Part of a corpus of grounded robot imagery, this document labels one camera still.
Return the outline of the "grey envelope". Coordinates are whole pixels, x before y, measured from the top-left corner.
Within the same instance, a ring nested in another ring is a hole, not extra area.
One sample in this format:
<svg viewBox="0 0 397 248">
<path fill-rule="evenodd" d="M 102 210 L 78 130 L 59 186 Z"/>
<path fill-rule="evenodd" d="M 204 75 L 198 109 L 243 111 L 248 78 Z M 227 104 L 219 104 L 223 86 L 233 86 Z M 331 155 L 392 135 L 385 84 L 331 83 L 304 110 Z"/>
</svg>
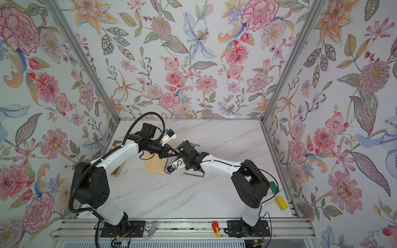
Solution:
<svg viewBox="0 0 397 248">
<path fill-rule="evenodd" d="M 184 168 L 185 167 L 185 162 L 184 158 L 181 155 L 175 156 L 175 157 L 170 157 L 167 160 L 167 163 L 164 168 L 164 172 L 166 174 L 171 174 L 175 170 L 179 168 Z"/>
</svg>

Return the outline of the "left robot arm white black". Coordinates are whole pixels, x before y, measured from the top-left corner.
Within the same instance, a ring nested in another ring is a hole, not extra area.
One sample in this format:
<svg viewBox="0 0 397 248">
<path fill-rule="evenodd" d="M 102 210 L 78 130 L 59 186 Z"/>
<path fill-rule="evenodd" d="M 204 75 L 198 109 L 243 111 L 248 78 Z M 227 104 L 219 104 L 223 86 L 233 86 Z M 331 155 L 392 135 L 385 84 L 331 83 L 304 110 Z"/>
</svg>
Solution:
<svg viewBox="0 0 397 248">
<path fill-rule="evenodd" d="M 148 123 L 144 123 L 135 134 L 131 133 L 132 128 L 114 149 L 89 163 L 80 162 L 75 166 L 68 202 L 71 213 L 91 212 L 99 221 L 121 233 L 127 232 L 130 224 L 128 215 L 109 199 L 109 176 L 122 163 L 141 152 L 158 155 L 161 159 L 169 157 L 171 147 L 168 142 L 176 138 L 173 130 L 163 128 L 155 139 L 158 128 Z"/>
</svg>

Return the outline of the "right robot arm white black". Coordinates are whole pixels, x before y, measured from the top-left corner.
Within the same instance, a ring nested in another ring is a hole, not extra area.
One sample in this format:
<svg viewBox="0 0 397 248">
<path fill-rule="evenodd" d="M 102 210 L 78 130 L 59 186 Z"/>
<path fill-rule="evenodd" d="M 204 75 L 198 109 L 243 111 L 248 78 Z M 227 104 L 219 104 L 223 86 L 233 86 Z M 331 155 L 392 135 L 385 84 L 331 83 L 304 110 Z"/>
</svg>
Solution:
<svg viewBox="0 0 397 248">
<path fill-rule="evenodd" d="M 261 202 L 268 194 L 270 182 L 253 161 L 222 160 L 209 153 L 198 152 L 188 141 L 181 143 L 177 151 L 186 170 L 192 169 L 230 179 L 244 203 L 243 223 L 250 228 L 257 227 Z"/>
</svg>

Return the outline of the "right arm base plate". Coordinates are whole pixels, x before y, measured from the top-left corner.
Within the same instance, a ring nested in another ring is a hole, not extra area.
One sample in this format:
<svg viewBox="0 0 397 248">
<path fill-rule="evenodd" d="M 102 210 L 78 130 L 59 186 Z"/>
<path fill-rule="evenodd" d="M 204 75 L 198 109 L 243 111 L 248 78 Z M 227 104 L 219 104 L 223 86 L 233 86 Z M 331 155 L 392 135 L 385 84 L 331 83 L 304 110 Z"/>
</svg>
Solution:
<svg viewBox="0 0 397 248">
<path fill-rule="evenodd" d="M 249 226 L 242 219 L 229 220 L 226 222 L 227 227 L 224 232 L 229 237 L 243 238 L 243 237 L 270 237 L 270 227 L 265 220 L 259 220 L 253 227 Z"/>
</svg>

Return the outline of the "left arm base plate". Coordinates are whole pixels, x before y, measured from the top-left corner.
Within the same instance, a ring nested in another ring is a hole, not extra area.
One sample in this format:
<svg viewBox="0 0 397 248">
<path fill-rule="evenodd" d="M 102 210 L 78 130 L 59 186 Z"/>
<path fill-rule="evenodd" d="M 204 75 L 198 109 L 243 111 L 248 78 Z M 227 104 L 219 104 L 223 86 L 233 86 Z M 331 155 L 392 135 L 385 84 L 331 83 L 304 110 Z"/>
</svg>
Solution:
<svg viewBox="0 0 397 248">
<path fill-rule="evenodd" d="M 128 221 L 122 222 L 118 226 L 113 226 L 105 223 L 102 227 L 101 238 L 115 238 L 126 234 L 127 238 L 142 238 L 144 232 L 145 221 Z"/>
</svg>

